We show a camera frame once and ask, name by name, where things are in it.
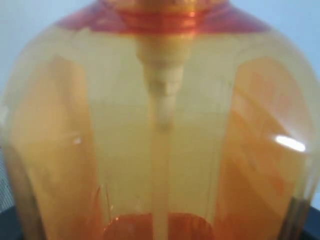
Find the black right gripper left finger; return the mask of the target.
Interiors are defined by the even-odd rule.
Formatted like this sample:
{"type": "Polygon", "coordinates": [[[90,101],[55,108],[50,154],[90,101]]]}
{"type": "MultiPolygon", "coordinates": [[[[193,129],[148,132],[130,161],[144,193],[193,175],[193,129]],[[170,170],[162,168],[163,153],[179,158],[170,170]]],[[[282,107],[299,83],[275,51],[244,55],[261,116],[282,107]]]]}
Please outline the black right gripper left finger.
{"type": "Polygon", "coordinates": [[[0,240],[24,240],[15,206],[0,213],[0,240]]]}

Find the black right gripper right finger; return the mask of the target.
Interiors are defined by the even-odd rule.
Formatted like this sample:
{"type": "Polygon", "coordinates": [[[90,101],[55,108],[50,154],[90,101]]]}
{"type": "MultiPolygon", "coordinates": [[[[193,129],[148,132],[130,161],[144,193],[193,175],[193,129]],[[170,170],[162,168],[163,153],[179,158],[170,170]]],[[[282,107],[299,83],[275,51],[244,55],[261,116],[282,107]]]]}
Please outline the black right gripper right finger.
{"type": "Polygon", "coordinates": [[[301,232],[301,240],[320,240],[320,204],[312,206],[301,232]]]}

